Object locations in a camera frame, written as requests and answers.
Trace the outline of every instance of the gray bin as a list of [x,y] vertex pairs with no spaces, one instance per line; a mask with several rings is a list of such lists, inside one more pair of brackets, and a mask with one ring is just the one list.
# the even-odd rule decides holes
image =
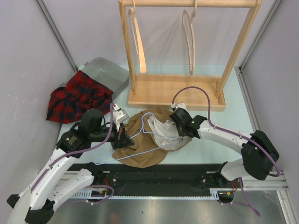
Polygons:
[[129,72],[102,57],[93,59],[81,70],[90,78],[111,89],[112,99],[115,99],[129,84]]

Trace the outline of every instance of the wooden post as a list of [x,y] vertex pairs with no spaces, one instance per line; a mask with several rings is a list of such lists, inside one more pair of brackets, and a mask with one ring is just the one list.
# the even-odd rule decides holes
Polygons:
[[240,34],[235,43],[234,49],[229,57],[228,63],[225,67],[225,70],[223,72],[221,80],[220,80],[220,82],[217,83],[217,89],[216,89],[216,97],[217,98],[220,97],[220,95],[223,91],[224,85],[225,85],[226,81],[228,80],[229,74],[235,65],[237,57],[242,49],[242,46],[246,40],[246,37],[250,31],[250,28],[253,24],[253,21],[256,17],[256,14],[257,14],[261,4],[262,4],[262,0],[256,0],[256,6],[254,8],[250,8],[248,11],[245,22],[241,28]]
[[131,89],[132,89],[133,95],[136,95],[136,79],[135,79],[135,70],[134,70],[134,66],[133,66],[133,58],[132,58],[130,36],[129,36],[129,29],[128,29],[127,11],[126,11],[126,8],[125,8],[122,0],[118,0],[118,6],[120,8],[123,38],[125,40],[129,72],[130,72],[130,77],[131,77]]

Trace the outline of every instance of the wooden hanger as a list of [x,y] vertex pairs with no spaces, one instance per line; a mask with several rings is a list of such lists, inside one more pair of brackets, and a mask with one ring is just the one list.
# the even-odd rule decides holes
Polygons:
[[[182,16],[182,24],[183,24],[183,28],[184,28],[184,32],[185,32],[185,37],[186,37],[186,41],[187,41],[187,47],[188,47],[188,60],[189,60],[189,74],[193,75],[194,72],[194,66],[195,66],[195,37],[194,37],[194,31],[193,31],[193,18],[195,17],[197,12],[197,0],[195,0],[194,3],[194,11],[192,12],[191,16],[189,14],[189,12],[184,9],[183,11],[183,16]],[[190,50],[190,42],[189,42],[189,37],[187,34],[187,29],[186,29],[186,25],[185,25],[185,20],[184,20],[184,15],[187,15],[187,19],[189,21],[189,27],[190,27],[190,32],[191,32],[191,38],[192,38],[192,55],[191,55],[191,50]]]
[[137,18],[136,18],[135,0],[133,0],[133,4],[134,4],[134,8],[130,8],[128,11],[128,14],[131,18],[133,37],[134,37],[136,51],[137,51],[137,55],[138,55],[138,59],[139,59],[140,73],[145,73],[146,72],[146,63],[145,63],[142,40],[141,40],[140,31],[139,31],[139,27],[138,27],[138,23],[137,23]]

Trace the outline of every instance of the light blue table surface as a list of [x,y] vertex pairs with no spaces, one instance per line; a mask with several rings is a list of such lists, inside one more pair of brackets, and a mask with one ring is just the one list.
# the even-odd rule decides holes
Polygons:
[[[224,65],[197,65],[194,75],[217,75],[221,76],[224,71]],[[148,73],[162,74],[187,74],[187,66],[156,66],[147,67]],[[131,117],[139,113],[143,109],[133,109],[128,107],[128,91],[129,86],[114,100],[120,108],[127,111]],[[224,87],[224,96],[226,101],[226,109],[224,112],[211,112],[211,120],[219,126],[225,126],[230,129],[252,132],[252,126],[246,110],[244,99],[241,93],[239,82],[235,70],[231,72],[228,81]],[[207,116],[207,112],[189,111],[194,117],[199,114]],[[106,121],[110,120],[110,115],[105,115]],[[64,132],[67,132],[73,124],[62,125],[59,138]],[[84,153],[77,163],[88,163],[96,161],[100,156],[111,154],[112,147],[110,143],[105,143],[100,148]],[[241,156],[225,146],[218,143],[194,138],[186,146],[175,152],[169,152],[161,164],[204,164],[204,163],[223,163],[225,161],[234,161],[240,159]],[[112,156],[102,157],[97,162],[113,161]],[[120,164],[119,161],[113,161],[111,164]]]

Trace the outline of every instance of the hanger hook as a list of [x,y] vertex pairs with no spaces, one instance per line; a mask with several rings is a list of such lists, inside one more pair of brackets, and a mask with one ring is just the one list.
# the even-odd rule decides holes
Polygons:
[[194,0],[194,11],[192,12],[192,19],[195,17],[197,12],[197,0]]

